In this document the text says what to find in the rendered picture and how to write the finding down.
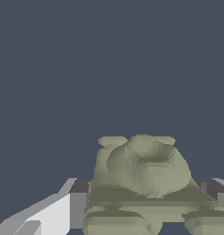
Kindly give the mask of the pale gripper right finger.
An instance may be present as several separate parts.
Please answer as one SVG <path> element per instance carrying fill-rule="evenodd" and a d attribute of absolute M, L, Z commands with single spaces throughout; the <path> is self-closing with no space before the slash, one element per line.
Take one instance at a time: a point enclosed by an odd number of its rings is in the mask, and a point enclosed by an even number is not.
<path fill-rule="evenodd" d="M 196 179 L 195 201 L 202 207 L 224 211 L 224 180 L 220 178 Z"/>

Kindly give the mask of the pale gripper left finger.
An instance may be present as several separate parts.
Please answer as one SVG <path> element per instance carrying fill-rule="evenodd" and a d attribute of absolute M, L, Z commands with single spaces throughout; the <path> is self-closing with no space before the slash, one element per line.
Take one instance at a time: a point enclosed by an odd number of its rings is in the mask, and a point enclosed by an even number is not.
<path fill-rule="evenodd" d="M 81 229 L 91 184 L 91 179 L 69 178 L 57 194 L 5 219 L 0 235 L 66 235 Z"/>

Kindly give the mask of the olive green blobby object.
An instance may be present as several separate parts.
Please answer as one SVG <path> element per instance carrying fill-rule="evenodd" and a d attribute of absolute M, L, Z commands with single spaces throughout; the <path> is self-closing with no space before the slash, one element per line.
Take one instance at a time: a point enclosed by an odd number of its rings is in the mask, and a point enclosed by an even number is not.
<path fill-rule="evenodd" d="M 195 201 L 196 180 L 170 136 L 98 140 L 84 235 L 159 235 L 181 222 L 191 235 L 224 235 L 224 211 Z"/>

